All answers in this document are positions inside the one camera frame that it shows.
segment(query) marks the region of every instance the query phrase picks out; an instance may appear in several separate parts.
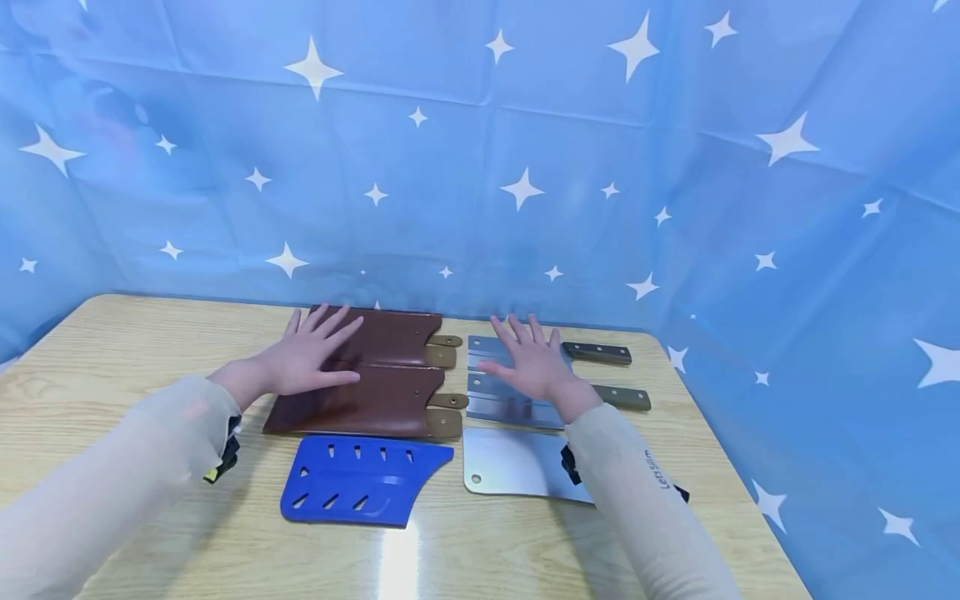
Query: brown leather sheath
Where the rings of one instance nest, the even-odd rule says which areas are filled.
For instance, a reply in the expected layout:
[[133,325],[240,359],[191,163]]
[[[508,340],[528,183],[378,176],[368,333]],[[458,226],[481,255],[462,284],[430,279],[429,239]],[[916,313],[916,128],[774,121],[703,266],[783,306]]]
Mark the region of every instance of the brown leather sheath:
[[[276,399],[264,433],[346,433],[388,438],[459,438],[463,395],[435,395],[444,372],[432,367],[325,365],[352,368],[355,384]],[[449,408],[427,408],[427,405]]]
[[[337,310],[339,307],[330,306],[321,323]],[[414,365],[443,369],[452,369],[457,365],[457,352],[448,346],[456,346],[459,338],[447,336],[452,340],[447,347],[427,345],[428,341],[434,343],[448,341],[444,336],[438,336],[439,340],[438,338],[430,339],[443,323],[441,315],[350,308],[347,316],[334,331],[352,323],[357,317],[363,317],[363,325],[330,355],[331,361],[350,364]]]

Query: blue curtain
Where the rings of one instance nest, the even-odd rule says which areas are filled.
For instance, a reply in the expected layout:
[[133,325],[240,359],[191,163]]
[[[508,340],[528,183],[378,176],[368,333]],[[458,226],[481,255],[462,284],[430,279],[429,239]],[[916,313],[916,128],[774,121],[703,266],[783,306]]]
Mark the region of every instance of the blue curtain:
[[108,291],[647,330],[815,597],[953,597],[958,27],[3,0],[0,362]]

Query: wooden table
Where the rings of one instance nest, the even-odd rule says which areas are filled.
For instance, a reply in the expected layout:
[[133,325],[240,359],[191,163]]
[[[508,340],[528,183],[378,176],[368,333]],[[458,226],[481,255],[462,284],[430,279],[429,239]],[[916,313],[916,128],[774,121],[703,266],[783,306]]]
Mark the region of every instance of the wooden table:
[[[276,339],[286,308],[101,296],[81,306],[0,378],[0,507],[120,421],[144,395],[210,373]],[[492,335],[445,320],[443,333]],[[654,410],[631,414],[691,506],[745,598],[808,598],[656,341],[565,330],[568,340],[630,348],[628,369],[575,362],[594,383],[638,387]],[[467,348],[444,392],[467,388]],[[634,573],[589,506],[474,495],[461,444],[423,488],[405,530],[285,521],[278,501],[296,439],[263,436],[271,400],[245,419],[240,464],[148,523],[83,598],[637,598]],[[478,425],[467,420],[465,424]]]

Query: beige sleeve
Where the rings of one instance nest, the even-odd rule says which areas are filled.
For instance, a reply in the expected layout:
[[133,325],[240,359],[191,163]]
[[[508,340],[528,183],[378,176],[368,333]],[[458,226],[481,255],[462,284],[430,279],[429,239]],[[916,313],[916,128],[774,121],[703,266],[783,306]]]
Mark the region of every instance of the beige sleeve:
[[740,598],[713,541],[629,421],[604,404],[568,425],[566,436],[648,600]]
[[220,465],[224,388],[190,376],[138,402],[120,423],[0,512],[0,598],[73,598],[130,535]]

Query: right hand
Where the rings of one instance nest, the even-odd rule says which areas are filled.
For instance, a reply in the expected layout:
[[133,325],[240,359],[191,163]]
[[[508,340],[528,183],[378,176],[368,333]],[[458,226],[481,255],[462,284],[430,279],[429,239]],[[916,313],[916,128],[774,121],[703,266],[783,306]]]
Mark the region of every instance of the right hand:
[[529,320],[528,332],[514,315],[507,318],[514,337],[499,319],[490,317],[496,337],[514,359],[514,367],[510,369],[492,360],[482,360],[477,369],[503,379],[534,400],[549,401],[564,422],[574,422],[590,408],[602,404],[602,400],[586,381],[573,374],[564,361],[560,330],[554,327],[548,342],[537,317],[531,314]]

